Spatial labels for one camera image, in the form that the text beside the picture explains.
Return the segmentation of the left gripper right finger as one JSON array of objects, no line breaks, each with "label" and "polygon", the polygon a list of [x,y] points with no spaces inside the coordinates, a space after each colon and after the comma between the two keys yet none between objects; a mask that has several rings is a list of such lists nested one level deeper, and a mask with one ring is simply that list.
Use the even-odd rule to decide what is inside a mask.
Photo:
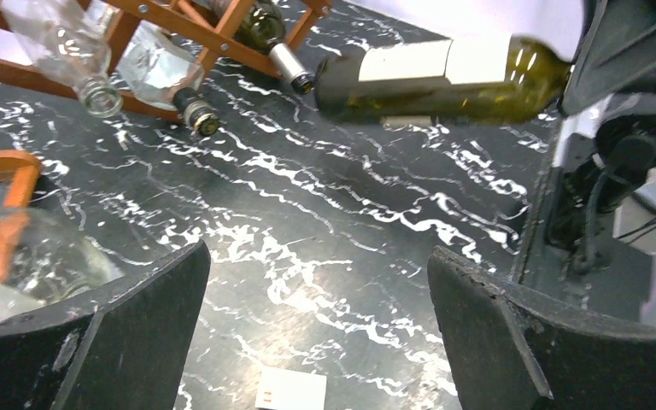
[{"label": "left gripper right finger", "polygon": [[656,409],[656,328],[495,278],[444,247],[427,275],[464,409]]}]

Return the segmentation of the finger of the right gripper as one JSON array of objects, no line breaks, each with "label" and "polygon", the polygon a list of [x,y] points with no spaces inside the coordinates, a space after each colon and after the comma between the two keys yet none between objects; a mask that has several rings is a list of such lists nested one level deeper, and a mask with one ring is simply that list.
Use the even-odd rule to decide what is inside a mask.
[{"label": "finger of the right gripper", "polygon": [[616,93],[656,94],[656,1],[585,1],[583,9],[560,112],[578,114]]}]

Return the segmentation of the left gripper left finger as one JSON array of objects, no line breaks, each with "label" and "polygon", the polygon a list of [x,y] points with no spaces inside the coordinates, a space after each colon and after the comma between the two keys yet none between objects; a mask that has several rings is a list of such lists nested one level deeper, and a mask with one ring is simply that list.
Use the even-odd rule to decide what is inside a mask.
[{"label": "left gripper left finger", "polygon": [[0,323],[0,409],[170,409],[211,265],[194,243]]}]

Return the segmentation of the clear glass bottle white label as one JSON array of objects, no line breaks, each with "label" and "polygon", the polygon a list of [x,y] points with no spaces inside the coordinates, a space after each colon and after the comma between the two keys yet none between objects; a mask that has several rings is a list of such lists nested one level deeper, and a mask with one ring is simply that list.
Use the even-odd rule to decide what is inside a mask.
[{"label": "clear glass bottle white label", "polygon": [[36,208],[0,208],[0,323],[123,277],[76,227]]}]

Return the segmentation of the green bottle black cap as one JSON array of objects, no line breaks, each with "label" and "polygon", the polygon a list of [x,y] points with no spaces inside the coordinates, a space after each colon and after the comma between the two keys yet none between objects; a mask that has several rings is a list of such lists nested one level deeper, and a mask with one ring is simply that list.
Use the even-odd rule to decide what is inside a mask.
[{"label": "green bottle black cap", "polygon": [[346,124],[522,123],[563,93],[571,67],[534,38],[447,38],[328,56],[313,95]]}]

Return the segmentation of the clear bottle black cap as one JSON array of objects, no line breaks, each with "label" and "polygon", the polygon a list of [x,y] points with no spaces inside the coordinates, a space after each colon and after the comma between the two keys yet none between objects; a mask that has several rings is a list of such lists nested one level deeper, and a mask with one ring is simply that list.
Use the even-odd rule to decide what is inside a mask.
[{"label": "clear bottle black cap", "polygon": [[158,26],[146,20],[139,23],[116,70],[140,102],[177,112],[203,136],[218,131],[219,117],[199,94],[204,67]]}]

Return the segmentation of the dark bottle white label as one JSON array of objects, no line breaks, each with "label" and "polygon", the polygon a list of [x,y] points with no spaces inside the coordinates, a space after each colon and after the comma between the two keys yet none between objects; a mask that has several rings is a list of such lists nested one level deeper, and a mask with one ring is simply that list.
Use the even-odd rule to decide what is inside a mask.
[{"label": "dark bottle white label", "polygon": [[313,89],[313,74],[287,45],[283,16],[273,1],[253,1],[234,38],[268,56],[295,92],[306,95]]}]

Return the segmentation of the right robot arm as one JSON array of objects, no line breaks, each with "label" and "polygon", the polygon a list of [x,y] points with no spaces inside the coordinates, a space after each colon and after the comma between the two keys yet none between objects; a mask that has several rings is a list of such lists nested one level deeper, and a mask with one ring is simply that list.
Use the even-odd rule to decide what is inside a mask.
[{"label": "right robot arm", "polygon": [[[656,1],[587,1],[583,37],[560,100],[579,114],[613,95],[656,96]],[[656,105],[621,108],[600,121],[594,151],[561,176],[547,242],[565,249],[570,272],[600,264],[600,218],[641,187],[656,167]]]}]

